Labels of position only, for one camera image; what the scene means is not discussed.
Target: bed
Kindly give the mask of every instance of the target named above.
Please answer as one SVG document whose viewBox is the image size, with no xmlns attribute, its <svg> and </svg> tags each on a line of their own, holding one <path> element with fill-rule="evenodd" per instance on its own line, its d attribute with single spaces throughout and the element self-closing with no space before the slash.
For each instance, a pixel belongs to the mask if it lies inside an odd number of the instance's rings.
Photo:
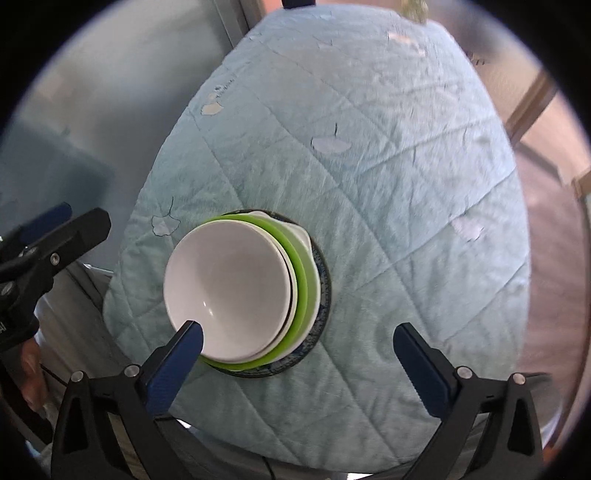
<svg viewBox="0 0 591 480">
<path fill-rule="evenodd" d="M 325 5 L 264 18 L 199 88 L 125 231 L 103 315 L 143 362 L 173 335 L 168 257 L 204 220 L 266 209 L 308 230 L 332 280 L 320 342 L 235 378 L 198 362 L 171 413 L 278 460 L 378 472 L 437 427 L 392 350 L 411 322 L 455 365 L 505 379 L 528 314 L 527 214 L 501 120 L 434 22 Z"/>
</svg>

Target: screw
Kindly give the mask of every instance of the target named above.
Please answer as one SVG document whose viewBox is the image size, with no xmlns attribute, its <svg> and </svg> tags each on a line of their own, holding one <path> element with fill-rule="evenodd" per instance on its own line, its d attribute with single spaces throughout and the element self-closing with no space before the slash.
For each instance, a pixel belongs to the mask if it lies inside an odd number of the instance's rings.
<svg viewBox="0 0 591 480">
<path fill-rule="evenodd" d="M 10 281 L 10 282 L 6 283 L 2 287 L 2 291 L 0 291 L 0 296 L 5 297 L 6 295 L 9 295 L 13 288 L 14 288 L 14 282 L 13 281 Z"/>
<path fill-rule="evenodd" d="M 139 367 L 137 365 L 130 365 L 123 370 L 126 377 L 136 377 L 139 374 Z"/>
<path fill-rule="evenodd" d="M 470 370 L 468 367 L 458 367 L 457 374 L 460 378 L 464 378 L 466 380 L 468 380 L 468 378 L 472 378 L 472 370 Z"/>
<path fill-rule="evenodd" d="M 523 385 L 525 383 L 525 377 L 522 374 L 513 374 L 513 382 L 517 385 Z"/>
<path fill-rule="evenodd" d="M 77 383 L 80 380 L 82 380 L 83 378 L 84 378 L 84 372 L 81 372 L 80 370 L 78 370 L 77 372 L 72 373 L 70 380 L 72 380 L 74 383 Z"/>
</svg>

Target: stacked bowls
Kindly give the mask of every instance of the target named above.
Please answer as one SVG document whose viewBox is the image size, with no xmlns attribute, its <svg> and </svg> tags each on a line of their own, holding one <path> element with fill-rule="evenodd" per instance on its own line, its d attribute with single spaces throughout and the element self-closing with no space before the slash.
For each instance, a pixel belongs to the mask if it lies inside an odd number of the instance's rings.
<svg viewBox="0 0 591 480">
<path fill-rule="evenodd" d="M 264 212 L 213 218 L 176 246 L 164 275 L 173 327 L 203 328 L 203 359 L 233 372 L 292 353 L 318 314 L 320 277 L 308 233 Z"/>
</svg>

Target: cable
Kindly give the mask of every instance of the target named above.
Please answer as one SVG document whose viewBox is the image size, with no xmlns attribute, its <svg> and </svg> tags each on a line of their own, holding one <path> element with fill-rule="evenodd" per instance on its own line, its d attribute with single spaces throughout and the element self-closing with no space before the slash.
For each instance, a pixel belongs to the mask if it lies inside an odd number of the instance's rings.
<svg viewBox="0 0 591 480">
<path fill-rule="evenodd" d="M 265 462 L 265 465 L 267 466 L 267 470 L 269 470 L 269 475 L 271 475 L 271 480 L 277 480 L 277 478 L 275 477 L 275 473 L 273 473 L 273 469 L 271 468 L 271 465 L 269 465 L 269 461 L 267 460 L 266 457 L 261 456 L 262 461 Z"/>
<path fill-rule="evenodd" d="M 57 380 L 59 383 L 61 383 L 64 387 L 67 387 L 68 384 L 66 382 L 64 382 L 60 377 L 58 377 L 54 372 L 52 372 L 51 370 L 49 370 L 45 365 L 41 364 L 41 369 L 50 377 L 53 377 L 55 380 Z"/>
</svg>

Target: white bowl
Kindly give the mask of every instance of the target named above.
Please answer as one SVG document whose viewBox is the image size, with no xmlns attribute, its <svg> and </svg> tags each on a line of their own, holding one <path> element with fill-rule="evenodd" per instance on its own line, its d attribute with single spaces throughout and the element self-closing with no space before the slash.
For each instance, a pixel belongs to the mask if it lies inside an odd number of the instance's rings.
<svg viewBox="0 0 591 480">
<path fill-rule="evenodd" d="M 318 315 L 318 309 L 320 307 L 320 275 L 314 262 L 314 255 L 312 254 L 312 244 L 308 232 L 293 223 L 282 222 L 281 220 L 274 219 L 265 212 L 259 210 L 249 212 L 247 215 L 255 215 L 263 217 L 273 221 L 277 228 L 287 237 L 287 239 L 293 244 L 295 251 L 298 253 L 302 264 L 304 265 L 304 271 L 306 272 L 306 280 L 308 281 L 308 305 L 306 307 L 306 316 L 304 317 L 304 323 L 300 328 L 300 333 L 297 338 L 293 341 L 291 346 L 286 348 L 283 352 L 277 355 L 272 362 L 286 357 L 292 353 L 300 344 L 306 339 L 314 322 Z"/>
<path fill-rule="evenodd" d="M 202 355 L 242 361 L 271 343 L 290 307 L 289 270 L 275 244 L 237 220 L 204 223 L 176 246 L 164 274 L 175 329 L 203 328 Z"/>
<path fill-rule="evenodd" d="M 281 342 L 281 340 L 283 339 L 283 337 L 287 333 L 287 330 L 290 329 L 290 326 L 291 326 L 291 324 L 292 324 L 292 322 L 294 320 L 294 317 L 296 316 L 296 306 L 297 306 L 296 272 L 294 271 L 294 267 L 291 264 L 290 257 L 287 255 L 287 252 L 281 246 L 281 244 L 269 232 L 267 232 L 266 230 L 263 230 L 258 225 L 253 225 L 252 223 L 247 223 L 247 225 L 250 228 L 258 231 L 261 235 L 266 236 L 268 239 L 270 239 L 273 242 L 273 244 L 277 247 L 277 250 L 279 250 L 279 252 L 281 253 L 281 256 L 283 257 L 283 260 L 285 261 L 285 264 L 287 265 L 287 270 L 290 273 L 290 280 L 291 280 L 291 304 L 290 304 L 290 311 L 287 314 L 287 318 L 285 319 L 285 323 L 283 324 L 283 327 L 281 327 L 281 330 L 279 331 L 279 333 L 277 334 L 277 336 L 273 339 L 273 341 L 269 345 L 267 345 L 260 352 L 257 352 L 255 355 L 252 355 L 249 358 L 245 358 L 243 361 L 240 361 L 240 362 L 226 362 L 226 363 L 229 363 L 229 364 L 250 362 L 252 360 L 256 360 L 256 359 L 258 359 L 258 358 L 260 358 L 260 357 L 265 356 L 266 354 L 268 354 L 271 350 L 273 350 L 279 344 L 279 342 Z"/>
</svg>

